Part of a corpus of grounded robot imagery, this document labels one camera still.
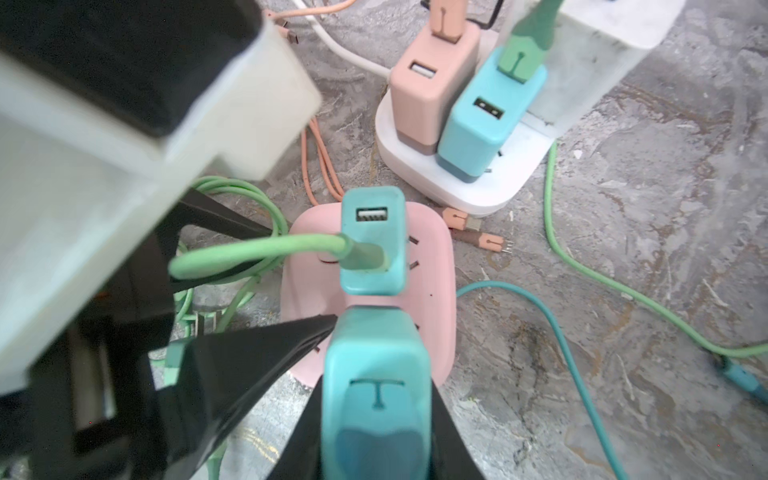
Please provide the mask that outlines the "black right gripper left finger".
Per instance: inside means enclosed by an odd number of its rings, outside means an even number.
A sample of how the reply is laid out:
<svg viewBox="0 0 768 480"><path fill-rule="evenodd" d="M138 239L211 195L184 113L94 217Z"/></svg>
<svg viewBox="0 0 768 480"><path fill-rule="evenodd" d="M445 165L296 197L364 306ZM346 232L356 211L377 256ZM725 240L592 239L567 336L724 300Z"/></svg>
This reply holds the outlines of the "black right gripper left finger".
<svg viewBox="0 0 768 480"><path fill-rule="evenodd" d="M184 350L175 384L159 392L163 479L189 479L271 386L333 331L318 315L204 335Z"/></svg>

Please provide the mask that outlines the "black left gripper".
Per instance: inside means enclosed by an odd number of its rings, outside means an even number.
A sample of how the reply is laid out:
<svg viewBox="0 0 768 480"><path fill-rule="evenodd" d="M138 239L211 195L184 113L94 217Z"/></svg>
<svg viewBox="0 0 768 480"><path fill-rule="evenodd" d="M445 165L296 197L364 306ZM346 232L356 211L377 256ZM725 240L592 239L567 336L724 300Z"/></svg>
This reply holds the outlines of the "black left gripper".
<svg viewBox="0 0 768 480"><path fill-rule="evenodd" d="M182 282L167 271L181 231L273 235L189 190L1 399L1 453L30 455L37 479L163 479L163 427L150 365L175 325Z"/></svg>

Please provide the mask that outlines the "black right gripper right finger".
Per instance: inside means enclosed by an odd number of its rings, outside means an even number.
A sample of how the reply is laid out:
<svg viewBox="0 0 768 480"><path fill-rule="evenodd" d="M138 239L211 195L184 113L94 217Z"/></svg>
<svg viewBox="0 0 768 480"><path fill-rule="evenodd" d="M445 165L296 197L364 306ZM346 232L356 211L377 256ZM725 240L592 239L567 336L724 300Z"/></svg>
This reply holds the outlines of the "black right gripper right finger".
<svg viewBox="0 0 768 480"><path fill-rule="evenodd" d="M321 377L268 479L322 479ZM430 456L426 479L483 479L437 386L432 384Z"/></svg>

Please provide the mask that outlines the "teal USB charger plug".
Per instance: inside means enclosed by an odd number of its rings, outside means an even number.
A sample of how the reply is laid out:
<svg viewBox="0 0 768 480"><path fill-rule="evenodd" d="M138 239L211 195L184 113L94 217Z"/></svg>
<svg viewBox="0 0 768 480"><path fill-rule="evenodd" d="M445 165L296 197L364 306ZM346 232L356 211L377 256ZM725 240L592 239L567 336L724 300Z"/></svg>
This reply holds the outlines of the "teal USB charger plug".
<svg viewBox="0 0 768 480"><path fill-rule="evenodd" d="M395 307L348 308L325 359L323 478L426 478L431 403L430 358L411 317Z"/></svg>

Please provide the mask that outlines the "green USB charger plug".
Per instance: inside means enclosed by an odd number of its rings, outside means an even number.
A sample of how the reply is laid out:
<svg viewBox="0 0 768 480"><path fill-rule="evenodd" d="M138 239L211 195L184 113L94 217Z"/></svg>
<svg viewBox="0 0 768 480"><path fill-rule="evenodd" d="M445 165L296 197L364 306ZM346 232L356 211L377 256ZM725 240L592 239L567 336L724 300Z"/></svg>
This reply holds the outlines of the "green USB charger plug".
<svg viewBox="0 0 768 480"><path fill-rule="evenodd" d="M350 295L396 296L407 284L407 216L403 192L395 186L360 187L342 199L341 232L357 247L381 248L386 264L376 269L352 270L340 261L340 284Z"/></svg>

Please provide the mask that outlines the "pink power strip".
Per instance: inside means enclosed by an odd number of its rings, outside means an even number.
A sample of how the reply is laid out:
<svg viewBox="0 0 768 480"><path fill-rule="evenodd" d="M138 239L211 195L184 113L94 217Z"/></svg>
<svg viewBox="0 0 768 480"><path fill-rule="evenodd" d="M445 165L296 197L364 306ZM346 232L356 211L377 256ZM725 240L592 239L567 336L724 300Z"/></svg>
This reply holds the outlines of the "pink power strip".
<svg viewBox="0 0 768 480"><path fill-rule="evenodd" d="M363 285L346 290L338 259L326 252L306 252L284 261L280 320L341 315L352 306L398 307L412 319L429 353L431 376L441 386L456 356L456 277L449 229L431 208L415 203L406 209L406 282L399 294L383 295Z"/></svg>

